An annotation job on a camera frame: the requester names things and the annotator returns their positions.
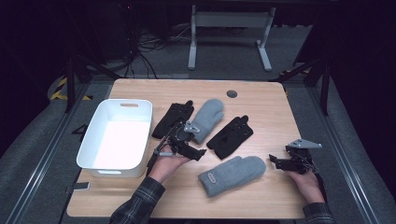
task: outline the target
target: human hand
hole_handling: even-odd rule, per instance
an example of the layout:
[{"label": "human hand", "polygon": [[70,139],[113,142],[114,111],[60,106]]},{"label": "human hand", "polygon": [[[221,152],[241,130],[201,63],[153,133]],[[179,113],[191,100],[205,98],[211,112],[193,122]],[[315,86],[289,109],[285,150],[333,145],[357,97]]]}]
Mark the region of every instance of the human hand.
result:
[{"label": "human hand", "polygon": [[300,175],[296,172],[285,171],[297,184],[299,191],[303,194],[308,203],[325,203],[320,191],[318,179],[312,170]]},{"label": "human hand", "polygon": [[[172,152],[169,146],[163,148],[163,152]],[[166,178],[168,178],[179,166],[190,161],[191,159],[187,157],[177,157],[173,156],[159,156],[155,161],[152,169],[149,173],[149,177],[162,183]]]}]

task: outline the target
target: gray mitten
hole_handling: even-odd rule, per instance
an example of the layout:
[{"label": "gray mitten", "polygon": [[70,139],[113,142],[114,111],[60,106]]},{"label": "gray mitten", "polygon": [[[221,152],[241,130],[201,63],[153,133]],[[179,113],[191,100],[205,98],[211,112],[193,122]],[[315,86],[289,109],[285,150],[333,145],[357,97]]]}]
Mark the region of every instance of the gray mitten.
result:
[{"label": "gray mitten", "polygon": [[212,132],[215,125],[224,117],[222,109],[223,102],[218,99],[208,100],[204,103],[192,121],[192,125],[200,130],[194,134],[196,143],[201,144]]},{"label": "gray mitten", "polygon": [[246,184],[265,172],[264,161],[255,156],[242,159],[237,156],[198,175],[206,194],[214,197],[223,191]]}]

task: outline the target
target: plaid sleeve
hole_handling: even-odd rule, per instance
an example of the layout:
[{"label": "plaid sleeve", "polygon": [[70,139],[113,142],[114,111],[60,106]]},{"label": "plaid sleeve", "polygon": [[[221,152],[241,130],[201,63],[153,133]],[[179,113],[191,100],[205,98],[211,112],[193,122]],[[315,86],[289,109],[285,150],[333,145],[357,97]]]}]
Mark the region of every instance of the plaid sleeve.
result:
[{"label": "plaid sleeve", "polygon": [[326,203],[310,203],[303,208],[306,224],[334,224],[332,211]]},{"label": "plaid sleeve", "polygon": [[151,213],[164,192],[163,185],[147,176],[136,189],[132,198],[111,215],[109,223],[149,223]]}]

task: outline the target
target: white plastic bin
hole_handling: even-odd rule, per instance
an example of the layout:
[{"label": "white plastic bin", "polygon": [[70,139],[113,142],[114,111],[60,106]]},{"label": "white plastic bin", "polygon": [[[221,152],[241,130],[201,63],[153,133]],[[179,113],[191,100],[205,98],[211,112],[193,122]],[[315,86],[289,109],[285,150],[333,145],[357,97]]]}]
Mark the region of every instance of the white plastic bin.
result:
[{"label": "white plastic bin", "polygon": [[109,99],[96,108],[77,164],[94,176],[139,177],[146,168],[152,104]]}]

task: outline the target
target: wooden table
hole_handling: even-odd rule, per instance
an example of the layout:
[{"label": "wooden table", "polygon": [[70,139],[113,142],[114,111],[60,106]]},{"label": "wooden table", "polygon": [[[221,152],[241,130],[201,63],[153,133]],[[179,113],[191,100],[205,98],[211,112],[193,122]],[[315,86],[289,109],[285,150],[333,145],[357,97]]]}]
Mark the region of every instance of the wooden table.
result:
[{"label": "wooden table", "polygon": [[[235,98],[227,91],[237,92]],[[151,130],[172,103],[193,100],[191,120],[209,99],[224,103],[224,118],[196,148],[207,148],[206,142],[235,117],[248,115],[254,134],[230,157],[221,161],[208,150],[199,161],[180,167],[163,184],[166,192],[152,217],[169,218],[301,218],[304,198],[294,182],[277,170],[268,154],[288,158],[285,145],[300,138],[287,96],[279,83],[215,80],[119,79],[109,98],[145,99],[153,104]],[[159,140],[150,137],[148,158]],[[261,157],[267,166],[264,175],[253,182],[208,198],[198,174],[235,156]],[[67,208],[71,217],[110,217],[115,209],[130,199],[145,175],[138,178],[94,177],[82,170],[78,182],[90,182],[87,190],[75,190]]]}]

